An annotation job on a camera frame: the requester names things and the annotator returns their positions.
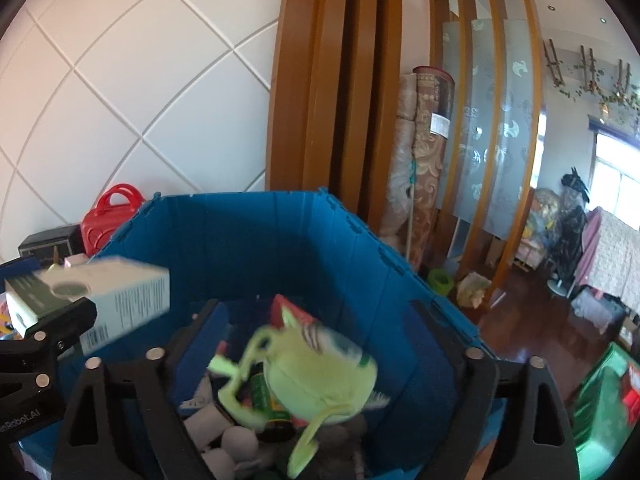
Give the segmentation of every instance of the green stuffed toy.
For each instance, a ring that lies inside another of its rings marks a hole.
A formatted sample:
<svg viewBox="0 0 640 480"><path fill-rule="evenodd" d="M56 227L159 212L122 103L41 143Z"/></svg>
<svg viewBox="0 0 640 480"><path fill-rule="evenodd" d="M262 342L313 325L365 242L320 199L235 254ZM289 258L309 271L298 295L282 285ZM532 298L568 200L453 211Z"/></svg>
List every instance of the green stuffed toy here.
<svg viewBox="0 0 640 480"><path fill-rule="evenodd" d="M287 473L295 478L318 450L314 435L320 426L382 408L388 399L373 392L378 367L358 346L319 323L301 326L286 308L282 317L282 330L263 326L254 333L237 365L215 356L209 369L230 377L218 392L225 409L239 424L262 431L267 417L243 406L236 394L252 365L263 363L264 379L277 401L309 423L289 459Z"/></svg>

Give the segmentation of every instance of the window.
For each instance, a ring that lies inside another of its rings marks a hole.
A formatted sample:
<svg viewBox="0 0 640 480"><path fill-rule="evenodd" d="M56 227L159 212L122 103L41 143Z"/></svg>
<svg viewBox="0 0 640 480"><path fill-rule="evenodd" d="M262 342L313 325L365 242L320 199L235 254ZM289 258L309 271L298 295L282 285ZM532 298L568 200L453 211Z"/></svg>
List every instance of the window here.
<svg viewBox="0 0 640 480"><path fill-rule="evenodd" d="M538 140L536 141L536 154L533 158L533 172L531 173L531 187L538 187L538 179L540 178L540 167L542 166L542 155L545 153L545 134L546 134L546 112L540 113L540 122L538 123Z"/></svg>
<svg viewBox="0 0 640 480"><path fill-rule="evenodd" d="M634 229L640 228L640 152L596 134L590 209L600 206Z"/></svg>

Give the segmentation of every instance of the white ball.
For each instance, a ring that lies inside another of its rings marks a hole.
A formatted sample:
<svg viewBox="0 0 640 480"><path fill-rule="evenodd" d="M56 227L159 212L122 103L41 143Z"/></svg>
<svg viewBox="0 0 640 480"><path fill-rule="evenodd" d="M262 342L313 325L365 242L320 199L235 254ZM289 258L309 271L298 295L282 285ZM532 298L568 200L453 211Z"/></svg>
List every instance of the white ball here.
<svg viewBox="0 0 640 480"><path fill-rule="evenodd" d="M222 449L236 462L253 460L258 454L258 438L253 431L234 426L222 434Z"/></svg>
<svg viewBox="0 0 640 480"><path fill-rule="evenodd" d="M202 459L207 464L209 471L213 473L216 480L234 480L236 462L224 450L217 447L211 451L203 453Z"/></svg>

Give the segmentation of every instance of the cardboard box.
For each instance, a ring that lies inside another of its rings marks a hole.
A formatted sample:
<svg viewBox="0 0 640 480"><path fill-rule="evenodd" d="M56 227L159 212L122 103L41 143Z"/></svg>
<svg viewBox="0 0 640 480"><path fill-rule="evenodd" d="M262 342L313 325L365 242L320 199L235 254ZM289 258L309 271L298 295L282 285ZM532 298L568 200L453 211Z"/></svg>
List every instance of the cardboard box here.
<svg viewBox="0 0 640 480"><path fill-rule="evenodd" d="M18 247L20 256L35 256L43 268L53 264L54 248L58 248L60 260L72 254L84 253L79 225L49 229L27 236Z"/></svg>
<svg viewBox="0 0 640 480"><path fill-rule="evenodd" d="M637 332L638 327L636 326L636 324L631 320L629 316L626 316L624 322L622 323L622 327L620 328L620 334L618 334L618 343L627 352L631 352L631 347L634 344Z"/></svg>
<svg viewBox="0 0 640 480"><path fill-rule="evenodd" d="M498 260L501 258L502 253L504 252L504 247L507 245L507 242L504 240L500 240L500 238L495 238L491 240L491 245L489 246L489 251L486 254L486 258L484 259L484 264L488 265L492 269L498 264Z"/></svg>
<svg viewBox="0 0 640 480"><path fill-rule="evenodd" d="M12 324L21 335L79 298L93 301L98 317L94 327L80 338L85 354L169 309L169 271L124 258L15 276L6 280L6 288Z"/></svg>

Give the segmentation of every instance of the frosted glass panel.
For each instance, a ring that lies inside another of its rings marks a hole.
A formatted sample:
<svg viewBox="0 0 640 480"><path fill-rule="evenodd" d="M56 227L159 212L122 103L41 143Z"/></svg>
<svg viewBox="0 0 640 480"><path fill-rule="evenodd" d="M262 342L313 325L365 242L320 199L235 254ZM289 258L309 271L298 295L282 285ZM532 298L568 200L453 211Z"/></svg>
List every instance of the frosted glass panel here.
<svg viewBox="0 0 640 480"><path fill-rule="evenodd" d="M522 181L529 156L533 106L533 65L529 24L524 20L505 20L507 47L506 88L495 153L497 167L484 229L507 239L522 193Z"/></svg>
<svg viewBox="0 0 640 480"><path fill-rule="evenodd" d="M471 96L463 109L462 135L458 144L460 186L453 215L471 223L478 208L486 169L495 89L494 29L492 20L471 22L473 70Z"/></svg>

